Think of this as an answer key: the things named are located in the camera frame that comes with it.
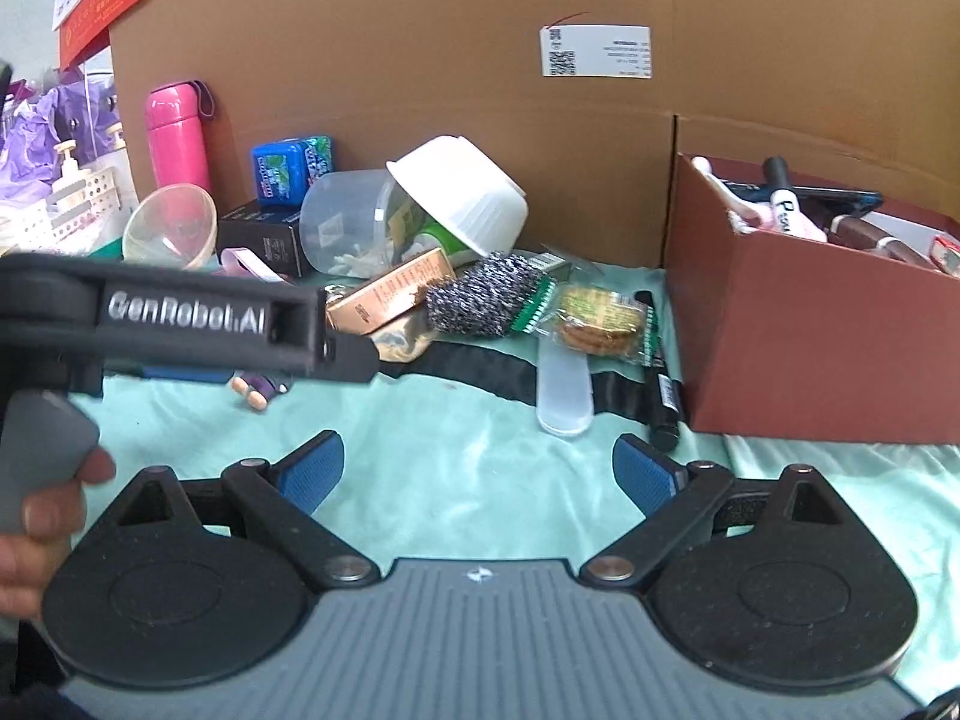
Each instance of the pink water bottle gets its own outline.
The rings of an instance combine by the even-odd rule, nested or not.
[[[213,95],[200,81],[161,86],[147,96],[147,140],[158,187],[196,184],[211,191],[200,120],[213,113]]]

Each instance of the teal cloth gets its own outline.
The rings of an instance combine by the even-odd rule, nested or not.
[[[651,290],[664,305],[662,271],[604,268],[603,286]],[[667,362],[680,371],[669,312]],[[529,338],[489,344],[533,360]],[[596,368],[619,362],[593,361]],[[566,557],[578,568],[642,515],[611,472],[622,433],[646,428],[597,415],[579,439],[546,435],[533,408],[425,376],[378,376],[354,386],[296,382],[253,413],[225,386],[104,382],[104,399],[77,398],[101,426],[119,466],[89,491],[90,517],[138,470],[171,466],[181,478],[218,476],[245,457],[282,458],[320,430],[340,433],[344,478],[316,519],[381,569],[400,556],[453,559]],[[920,598],[920,627],[899,672],[928,701],[960,683],[960,451],[956,447],[826,445],[696,435],[682,428],[674,458],[710,459],[745,477],[772,478],[814,464],[890,551]]]

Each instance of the plastic bowl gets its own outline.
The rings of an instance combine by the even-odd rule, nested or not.
[[[517,182],[483,151],[440,135],[397,162],[387,162],[397,183],[431,217],[478,255],[510,251],[527,220]]]
[[[216,240],[213,198],[193,184],[171,184],[155,191],[133,212],[123,232],[123,257],[192,271],[210,260]]]

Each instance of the brown box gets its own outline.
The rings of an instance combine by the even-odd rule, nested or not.
[[[757,165],[712,164],[724,178],[762,182]],[[738,234],[686,157],[674,190],[667,288],[693,429],[960,442],[960,281],[834,245]],[[883,212],[960,231],[950,218],[896,201]]]
[[[328,305],[326,319],[343,333],[373,333],[421,303],[427,286],[454,277],[443,250],[434,248]]]

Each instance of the human hand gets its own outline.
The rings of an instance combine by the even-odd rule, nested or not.
[[[86,522],[80,485],[102,485],[115,475],[113,459],[97,447],[72,480],[23,502],[27,535],[0,533],[0,616],[26,619],[40,614],[43,592],[70,552],[70,536]]]

